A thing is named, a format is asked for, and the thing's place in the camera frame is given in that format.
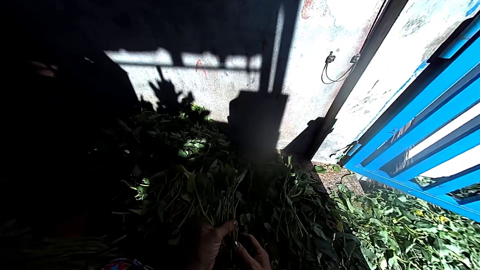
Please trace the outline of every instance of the blue metal frame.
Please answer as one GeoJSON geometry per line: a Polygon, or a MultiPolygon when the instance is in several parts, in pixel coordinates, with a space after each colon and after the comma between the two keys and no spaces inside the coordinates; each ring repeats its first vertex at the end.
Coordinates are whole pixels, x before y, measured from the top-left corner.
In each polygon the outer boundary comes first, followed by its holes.
{"type": "MultiPolygon", "coordinates": [[[[472,23],[478,24],[478,22],[479,19],[476,18],[472,23]]],[[[408,152],[410,147],[422,141],[425,137],[478,103],[480,100],[480,79],[478,76],[466,83],[464,87],[460,88],[458,92],[455,92],[446,102],[434,108],[424,119],[418,121],[418,123],[406,131],[403,130],[403,134],[397,132],[396,140],[386,143],[387,140],[392,138],[392,130],[398,130],[410,123],[420,112],[429,107],[443,93],[458,83],[468,72],[478,66],[480,64],[479,52],[480,38],[477,38],[477,40],[471,42],[469,47],[458,55],[458,57],[453,60],[443,72],[434,78],[410,103],[404,104],[399,113],[389,122],[385,123],[383,128],[368,142],[363,143],[360,147],[357,146],[355,150],[349,151],[348,155],[351,155],[351,157],[345,164],[345,167],[351,171],[480,222],[480,196],[457,200],[446,194],[480,182],[480,166],[470,168],[449,178],[444,178],[441,183],[432,184],[427,187],[422,187],[411,181],[412,178],[419,174],[480,145],[480,121],[476,123],[477,118],[472,120],[473,124],[469,123],[470,125],[468,126],[465,124],[452,132],[452,136],[449,137],[449,139],[452,137],[451,140],[446,140],[443,145],[435,145],[435,147],[433,147],[430,152],[426,152],[421,159],[419,158],[413,161],[412,164],[408,164],[395,173],[387,169],[389,163],[402,160],[401,158],[405,156],[405,153],[408,152]]]]}
{"type": "Polygon", "coordinates": [[[480,16],[473,21],[460,33],[450,45],[440,54],[441,58],[451,58],[465,43],[471,39],[480,30],[480,16]]]}

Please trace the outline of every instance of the concrete wall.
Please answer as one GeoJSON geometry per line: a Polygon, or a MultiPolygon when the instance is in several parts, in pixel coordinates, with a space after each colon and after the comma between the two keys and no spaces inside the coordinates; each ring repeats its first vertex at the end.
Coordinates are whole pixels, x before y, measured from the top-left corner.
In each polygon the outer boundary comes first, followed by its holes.
{"type": "MultiPolygon", "coordinates": [[[[169,43],[162,47],[164,42],[158,42],[159,48],[138,50],[120,43],[106,54],[128,73],[139,98],[156,104],[149,82],[160,80],[159,66],[176,91],[183,91],[179,99],[191,92],[194,102],[220,122],[228,121],[229,103],[241,91],[266,90],[288,96],[277,127],[276,147],[284,148],[309,121],[325,116],[341,87],[341,83],[321,82],[327,55],[331,51],[336,55],[328,75],[337,78],[359,52],[381,4],[381,0],[225,1],[216,7],[216,15],[209,14],[210,22],[205,25],[217,28],[211,33],[212,48],[176,48],[169,43]],[[215,21],[219,14],[228,17],[230,25],[221,31],[215,21]],[[222,38],[229,41],[219,42],[222,38]]],[[[201,27],[183,32],[205,35],[201,27]]]]}
{"type": "Polygon", "coordinates": [[[408,1],[336,116],[313,160],[336,163],[334,151],[357,140],[427,67],[426,60],[466,19],[477,0],[408,1]]]}

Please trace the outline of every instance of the gravel ground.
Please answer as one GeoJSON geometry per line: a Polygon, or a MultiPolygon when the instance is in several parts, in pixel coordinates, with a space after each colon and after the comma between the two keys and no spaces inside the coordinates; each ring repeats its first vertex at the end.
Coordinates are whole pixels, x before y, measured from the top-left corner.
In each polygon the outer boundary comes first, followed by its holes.
{"type": "Polygon", "coordinates": [[[311,162],[313,166],[323,166],[326,169],[324,173],[318,173],[320,181],[324,184],[327,192],[337,189],[336,184],[345,184],[355,194],[363,194],[363,189],[360,186],[360,182],[354,174],[350,174],[350,171],[342,168],[339,172],[332,169],[332,164],[325,164],[319,162],[311,162]]]}
{"type": "Polygon", "coordinates": [[[315,166],[322,165],[326,169],[326,172],[317,173],[317,180],[324,185],[323,191],[325,192],[331,193],[331,190],[337,189],[336,184],[343,183],[355,194],[363,194],[363,189],[357,177],[354,174],[350,174],[350,171],[345,168],[336,172],[332,169],[333,164],[302,160],[300,157],[293,157],[292,161],[297,163],[301,168],[309,171],[314,171],[315,166]]]}

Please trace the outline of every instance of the pile of vegetables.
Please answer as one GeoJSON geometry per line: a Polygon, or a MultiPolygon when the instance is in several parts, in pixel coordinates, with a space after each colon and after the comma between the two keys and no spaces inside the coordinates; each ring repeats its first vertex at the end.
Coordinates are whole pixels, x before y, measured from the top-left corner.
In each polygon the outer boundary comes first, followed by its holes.
{"type": "Polygon", "coordinates": [[[348,212],[371,269],[480,269],[477,222],[395,190],[339,190],[334,197],[344,201],[336,198],[337,205],[348,212]]]}
{"type": "Polygon", "coordinates": [[[236,219],[215,269],[234,268],[228,242],[239,233],[259,240],[272,269],[480,269],[478,223],[387,189],[355,195],[339,184],[329,195],[291,157],[251,164],[204,108],[144,111],[107,133],[97,151],[128,171],[118,181],[132,193],[114,214],[136,247],[160,235],[156,244],[178,250],[189,220],[236,219]]]}

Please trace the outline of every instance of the electrical wire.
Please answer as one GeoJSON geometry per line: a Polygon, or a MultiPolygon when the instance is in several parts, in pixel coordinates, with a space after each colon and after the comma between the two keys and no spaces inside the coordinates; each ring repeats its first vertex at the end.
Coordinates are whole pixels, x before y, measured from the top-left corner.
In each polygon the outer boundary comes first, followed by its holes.
{"type": "MultiPolygon", "coordinates": [[[[383,9],[384,9],[385,4],[387,4],[387,2],[389,2],[389,1],[390,1],[390,0],[384,0],[384,1],[382,2],[382,5],[381,5],[381,7],[380,7],[380,10],[378,11],[378,13],[377,13],[377,15],[376,15],[376,17],[375,17],[375,20],[373,21],[373,24],[371,25],[370,30],[368,31],[367,38],[365,39],[364,44],[367,43],[367,41],[368,41],[370,35],[372,34],[375,26],[377,25],[377,22],[378,22],[378,20],[379,20],[379,18],[380,18],[380,15],[381,15],[382,12],[383,12],[383,9]]],[[[363,49],[364,49],[364,46],[362,46],[362,49],[360,50],[359,55],[361,55],[363,49]]],[[[353,63],[353,65],[351,65],[351,66],[348,68],[348,70],[345,71],[345,73],[343,73],[343,75],[341,75],[341,76],[340,76],[338,79],[336,79],[336,80],[332,80],[332,79],[330,79],[330,78],[328,77],[328,74],[327,74],[328,62],[326,62],[326,63],[325,63],[325,66],[324,66],[324,69],[322,70],[322,75],[320,76],[320,78],[322,79],[322,83],[324,83],[324,84],[326,84],[326,85],[329,85],[329,84],[332,84],[332,83],[337,83],[337,82],[341,82],[341,81],[345,80],[346,78],[348,78],[348,76],[350,76],[350,74],[352,73],[352,71],[353,71],[353,69],[355,68],[356,65],[357,65],[356,62],[353,63]],[[326,83],[326,82],[324,81],[324,72],[325,72],[325,76],[327,77],[327,79],[329,79],[331,82],[326,83]]]]}
{"type": "Polygon", "coordinates": [[[336,82],[341,82],[343,80],[345,80],[351,73],[351,71],[353,70],[353,68],[355,67],[357,63],[353,63],[353,65],[351,65],[347,71],[345,71],[345,73],[343,73],[343,75],[341,75],[338,79],[336,80],[332,80],[328,77],[327,75],[327,69],[328,69],[328,63],[325,63],[325,66],[324,66],[324,69],[322,70],[322,75],[321,75],[321,79],[322,79],[322,83],[326,84],[326,85],[329,85],[329,84],[332,84],[332,83],[336,83],[336,82]],[[325,76],[327,77],[327,79],[329,79],[331,82],[329,83],[326,83],[324,81],[324,73],[325,73],[325,76]]]}

